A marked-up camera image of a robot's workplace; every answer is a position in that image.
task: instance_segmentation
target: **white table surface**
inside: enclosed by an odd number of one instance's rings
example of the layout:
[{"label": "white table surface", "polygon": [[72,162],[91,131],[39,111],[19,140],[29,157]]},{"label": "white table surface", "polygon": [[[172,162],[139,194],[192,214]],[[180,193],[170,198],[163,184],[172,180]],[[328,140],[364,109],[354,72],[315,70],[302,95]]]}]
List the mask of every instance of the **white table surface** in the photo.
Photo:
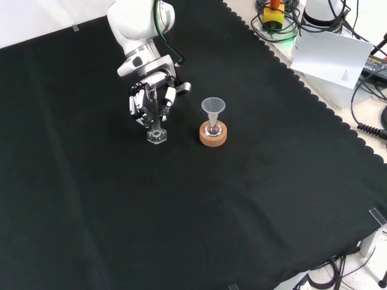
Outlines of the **white table surface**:
[{"label": "white table surface", "polygon": [[[223,2],[225,2],[227,6],[232,9],[232,11],[238,14],[238,16],[242,17],[242,20],[250,26],[250,21],[253,17],[256,16],[255,0],[223,0]],[[356,16],[356,0],[347,0],[347,5],[352,8],[352,12],[348,15],[347,18],[348,22],[352,24]],[[385,20],[386,11],[386,0],[360,0],[359,19],[357,21],[356,31],[373,44],[378,44],[383,39],[384,34],[387,32],[387,21]],[[266,44],[272,51],[274,51],[275,56],[280,58],[281,62],[290,67],[290,61],[276,47],[268,42],[266,42]],[[324,100],[323,95],[319,92],[319,88],[313,86],[301,73],[295,73],[305,83],[305,86],[309,88],[313,94],[319,97],[320,101],[326,103],[327,107],[332,109],[334,113],[343,120],[344,123],[349,124],[351,129],[358,133],[359,138],[363,139],[366,145],[371,147],[374,150],[374,153],[380,155],[384,159],[385,163],[387,163],[387,141],[374,138],[362,131],[357,130],[357,124],[353,120],[349,109],[345,111],[335,109],[330,105],[329,101]],[[354,112],[357,119],[361,123],[377,128],[382,128],[380,115],[386,105],[386,103],[380,101],[379,99],[371,98],[356,105],[354,107]]]}]

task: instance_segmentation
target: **power cord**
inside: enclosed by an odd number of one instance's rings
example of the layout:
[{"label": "power cord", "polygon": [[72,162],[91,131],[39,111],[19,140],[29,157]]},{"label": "power cord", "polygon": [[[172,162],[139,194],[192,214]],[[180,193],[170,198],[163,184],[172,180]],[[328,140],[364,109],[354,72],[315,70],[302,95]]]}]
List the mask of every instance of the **power cord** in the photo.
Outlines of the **power cord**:
[{"label": "power cord", "polygon": [[[374,87],[375,89],[378,91],[378,93],[380,94],[380,97],[379,95],[376,95],[379,99],[383,100],[383,101],[387,101],[387,97],[384,95],[384,93],[382,92],[382,90],[379,88],[376,80],[374,80]],[[381,116],[380,116],[380,122],[382,123],[382,126],[384,128],[384,130],[387,130],[387,106],[384,108]]]},{"label": "power cord", "polygon": [[359,18],[359,0],[356,1],[356,18],[355,23],[353,23],[352,29],[355,30],[356,24],[357,24],[357,18]]},{"label": "power cord", "polygon": [[293,290],[301,290],[301,283],[298,283]]},{"label": "power cord", "polygon": [[[345,263],[346,263],[346,256],[342,256],[342,257],[332,257],[327,263],[324,263],[323,265],[315,268],[315,269],[312,269],[310,271],[315,271],[317,269],[321,269],[323,267],[326,267],[328,265],[330,265],[333,269],[333,277],[332,279],[329,281],[329,282],[326,282],[326,283],[316,283],[315,281],[313,281],[311,279],[311,277],[309,276],[308,274],[308,282],[310,284],[310,286],[312,286],[313,288],[316,288],[316,289],[320,289],[320,290],[327,290],[327,289],[330,289],[332,287],[334,287],[333,289],[334,290],[339,290],[340,287],[341,287],[341,284],[343,283],[345,286],[347,286],[348,288],[352,289],[352,290],[355,290],[354,288],[350,287],[350,285],[346,284],[344,281],[343,281],[343,278],[344,277],[347,277],[353,273],[355,273],[356,271],[362,269],[368,262],[369,260],[371,260],[372,256],[374,255],[375,253],[375,250],[376,248],[374,248],[374,250],[372,251],[371,255],[368,257],[368,259],[365,261],[365,263],[358,267],[357,269],[355,269],[354,271],[351,271],[349,272],[348,274],[345,274],[344,275],[344,271],[345,271]],[[340,268],[337,268],[337,265],[336,265],[336,262],[339,261],[340,263]]]},{"label": "power cord", "polygon": [[[352,34],[357,38],[357,39],[361,39],[361,40],[364,40],[365,42],[369,42],[368,40],[366,40],[363,36],[359,35],[358,33],[356,33],[356,31],[350,26],[350,24],[344,20],[343,21],[343,25],[346,29],[348,29],[350,32],[352,32]],[[381,52],[382,54],[384,54],[386,57],[387,57],[387,53],[385,53],[383,50],[381,50],[379,47],[377,47],[376,45],[373,45],[374,49]]]},{"label": "power cord", "polygon": [[348,10],[349,12],[351,12],[351,11],[352,11],[352,8],[351,8],[351,7],[349,7],[347,4],[345,4],[345,7],[349,9],[349,10]]},{"label": "power cord", "polygon": [[368,77],[366,77],[364,79],[359,79],[360,83],[356,86],[356,89],[355,89],[355,91],[354,91],[354,93],[352,95],[352,99],[351,99],[351,114],[352,114],[353,119],[357,123],[357,128],[359,130],[362,130],[362,131],[366,132],[366,133],[369,133],[370,135],[379,137],[379,138],[384,139],[384,140],[387,140],[387,130],[386,129],[378,129],[378,128],[375,128],[375,127],[371,127],[371,126],[365,125],[363,123],[360,123],[357,120],[357,118],[355,117],[354,111],[353,111],[353,100],[355,99],[356,92],[359,90],[361,85],[366,85],[365,81],[369,80],[374,75],[376,75],[376,74],[378,74],[378,73],[380,73],[382,71],[386,71],[386,70],[387,70],[387,68],[382,68],[382,69],[380,69],[378,71],[374,71],[372,74],[370,74]]},{"label": "power cord", "polygon": [[371,94],[375,95],[377,98],[381,99],[382,101],[387,101],[386,96],[382,92],[382,90],[379,88],[379,85],[377,84],[376,80],[372,80],[372,84],[374,85],[376,91],[380,94],[376,94],[374,91],[371,90]]},{"label": "power cord", "polygon": [[[281,2],[281,4],[285,5],[285,11],[282,11],[278,8],[273,8],[270,6],[270,3],[265,3],[265,0],[256,0],[255,7],[257,8],[258,14],[252,19],[251,21],[251,27],[254,30],[254,32],[262,39],[266,40],[267,42],[271,43],[278,43],[278,42],[285,42],[288,40],[292,40],[297,36],[297,32],[295,30],[297,29],[297,25],[295,24],[295,21],[293,19],[293,14],[291,12],[294,10],[297,12],[297,17],[300,16],[301,11],[297,8],[299,5],[299,0],[288,0],[287,2]],[[269,27],[266,25],[261,16],[264,13],[265,8],[270,8],[271,10],[280,11],[281,13],[285,14],[285,18],[290,20],[290,24],[286,26],[285,28],[277,29],[274,27]],[[263,33],[261,33],[259,30],[257,30],[254,26],[254,20],[257,19],[262,24],[262,28],[266,28],[268,30],[268,34],[272,36],[273,34],[292,34],[290,37],[284,37],[282,39],[269,39],[267,38]]]}]

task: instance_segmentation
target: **glass funnel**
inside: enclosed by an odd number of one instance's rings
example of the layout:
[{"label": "glass funnel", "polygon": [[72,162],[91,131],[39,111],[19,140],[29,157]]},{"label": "glass funnel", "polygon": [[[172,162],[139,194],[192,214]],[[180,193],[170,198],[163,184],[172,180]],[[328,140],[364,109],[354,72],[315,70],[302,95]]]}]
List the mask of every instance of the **glass funnel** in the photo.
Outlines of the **glass funnel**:
[{"label": "glass funnel", "polygon": [[207,98],[201,107],[208,114],[208,123],[204,128],[207,136],[217,137],[222,134],[222,125],[218,122],[218,115],[226,108],[226,103],[221,98]]}]

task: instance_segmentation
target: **white paper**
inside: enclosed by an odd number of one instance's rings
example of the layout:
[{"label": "white paper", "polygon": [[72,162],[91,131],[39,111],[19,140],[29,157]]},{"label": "white paper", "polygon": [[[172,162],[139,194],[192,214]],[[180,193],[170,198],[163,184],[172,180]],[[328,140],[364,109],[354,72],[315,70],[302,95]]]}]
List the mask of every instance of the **white paper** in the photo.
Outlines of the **white paper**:
[{"label": "white paper", "polygon": [[372,44],[330,32],[301,33],[290,68],[353,89]]}]

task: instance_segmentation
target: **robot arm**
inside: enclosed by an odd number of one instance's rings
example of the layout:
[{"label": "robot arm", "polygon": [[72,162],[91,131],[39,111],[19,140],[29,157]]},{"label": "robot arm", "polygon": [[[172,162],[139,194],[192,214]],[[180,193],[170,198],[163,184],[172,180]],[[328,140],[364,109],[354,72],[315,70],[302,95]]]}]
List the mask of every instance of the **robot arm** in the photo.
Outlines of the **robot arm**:
[{"label": "robot arm", "polygon": [[[127,58],[117,72],[121,77],[136,73],[140,79],[131,89],[129,110],[136,121],[145,127],[151,126],[155,118],[166,121],[176,95],[190,90],[189,83],[178,85],[171,57],[161,57],[152,40],[158,36],[154,23],[154,1],[116,0],[108,10],[110,27]],[[175,12],[171,5],[163,1],[158,3],[158,27],[166,32],[175,22]],[[157,89],[166,89],[159,116],[154,116],[151,101],[145,93],[147,83],[155,84]]]},{"label": "robot arm", "polygon": [[[125,55],[150,42],[157,36],[153,20],[154,0],[116,0],[108,9],[108,20],[117,42]],[[169,31],[175,23],[173,6],[160,1],[159,26]]]}]

